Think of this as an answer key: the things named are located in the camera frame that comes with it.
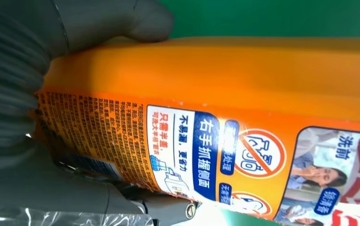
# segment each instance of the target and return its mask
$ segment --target finger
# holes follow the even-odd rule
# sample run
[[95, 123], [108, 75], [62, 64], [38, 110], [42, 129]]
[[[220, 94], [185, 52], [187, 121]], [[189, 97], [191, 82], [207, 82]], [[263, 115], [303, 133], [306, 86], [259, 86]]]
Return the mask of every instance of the finger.
[[157, 0], [55, 0], [70, 52], [126, 36], [143, 42], [169, 37], [173, 16]]
[[137, 0], [133, 23], [126, 37], [140, 42], [156, 42], [169, 38], [174, 16], [157, 0]]

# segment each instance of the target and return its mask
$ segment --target red circle icon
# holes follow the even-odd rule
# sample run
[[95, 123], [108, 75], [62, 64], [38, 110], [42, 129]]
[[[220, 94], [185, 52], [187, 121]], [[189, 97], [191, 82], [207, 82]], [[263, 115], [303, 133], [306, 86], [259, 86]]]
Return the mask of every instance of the red circle icon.
[[262, 129], [248, 129], [238, 135], [235, 168], [253, 178], [268, 178], [279, 173], [286, 162], [281, 141]]
[[261, 197], [245, 193], [234, 192], [231, 194], [231, 205], [245, 214], [266, 215], [271, 213], [271, 206]]

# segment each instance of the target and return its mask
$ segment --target blue banner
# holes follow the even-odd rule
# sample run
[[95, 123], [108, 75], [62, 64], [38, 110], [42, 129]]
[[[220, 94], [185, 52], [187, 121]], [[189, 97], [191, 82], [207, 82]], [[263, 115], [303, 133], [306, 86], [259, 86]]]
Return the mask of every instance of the blue banner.
[[231, 204], [231, 190], [232, 187], [226, 183], [219, 184], [219, 202], [227, 205]]
[[195, 112], [193, 137], [194, 190], [203, 197], [216, 200], [216, 166], [219, 121], [205, 112]]
[[239, 128], [240, 125], [237, 121], [226, 121], [220, 162], [220, 172], [222, 174], [233, 175], [234, 173]]
[[339, 197], [340, 192], [337, 189], [331, 187], [323, 189], [315, 206], [315, 213], [319, 215], [331, 214]]

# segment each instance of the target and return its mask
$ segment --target barcode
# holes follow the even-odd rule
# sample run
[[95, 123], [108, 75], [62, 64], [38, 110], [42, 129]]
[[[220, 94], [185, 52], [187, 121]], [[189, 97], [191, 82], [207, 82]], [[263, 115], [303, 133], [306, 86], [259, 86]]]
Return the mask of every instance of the barcode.
[[74, 166], [83, 170], [107, 175], [116, 179], [121, 179], [121, 176], [119, 175], [115, 165], [112, 163], [99, 161], [80, 155], [72, 155], [70, 160]]

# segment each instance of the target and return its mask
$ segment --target woman photo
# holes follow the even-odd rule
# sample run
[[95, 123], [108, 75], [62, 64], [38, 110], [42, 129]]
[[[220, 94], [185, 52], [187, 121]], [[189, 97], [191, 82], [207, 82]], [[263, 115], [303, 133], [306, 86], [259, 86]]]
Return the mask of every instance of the woman photo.
[[311, 153], [294, 159], [287, 188], [299, 189], [302, 185], [338, 187], [345, 185], [347, 175], [339, 169], [313, 165]]

